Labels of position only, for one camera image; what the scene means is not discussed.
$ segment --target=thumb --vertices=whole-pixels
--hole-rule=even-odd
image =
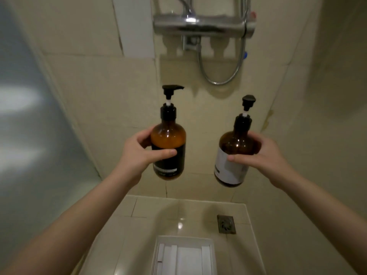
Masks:
[[[153,163],[162,159],[173,157],[177,154],[175,149],[171,150],[150,150],[147,151],[147,159],[149,163]]]
[[[260,166],[259,158],[257,155],[234,154],[227,156],[227,160],[243,165],[248,165],[254,168],[258,168]]]

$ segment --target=pump dispenser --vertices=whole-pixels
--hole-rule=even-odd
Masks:
[[[152,150],[165,148],[176,149],[174,157],[163,159],[153,163],[154,172],[164,180],[173,180],[179,177],[185,165],[186,131],[176,123],[177,109],[171,103],[171,97],[175,90],[183,89],[179,85],[163,85],[163,93],[166,103],[160,109],[162,122],[155,126],[150,134]]]
[[[228,161],[227,156],[229,154],[254,154],[254,140],[247,136],[247,132],[252,122],[248,111],[255,101],[253,95],[246,95],[242,98],[243,113],[236,117],[233,131],[224,133],[219,140],[214,176],[220,184],[226,187],[241,185],[248,170],[248,166]]]

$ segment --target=floor drain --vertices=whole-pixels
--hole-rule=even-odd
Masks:
[[[232,216],[217,215],[220,234],[236,234],[235,221]]]

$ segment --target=black pump head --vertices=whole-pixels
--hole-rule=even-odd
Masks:
[[[242,97],[243,110],[248,111],[254,105],[256,98],[253,95],[245,95]]]
[[[173,91],[182,90],[184,87],[180,85],[163,85],[162,88],[166,99],[170,100],[171,96],[173,95]]]

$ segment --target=bathroom floor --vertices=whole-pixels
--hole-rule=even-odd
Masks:
[[[236,235],[219,234],[218,214],[233,216]],[[97,236],[80,274],[150,274],[157,235],[213,239],[218,275],[265,274],[244,204],[131,195]]]

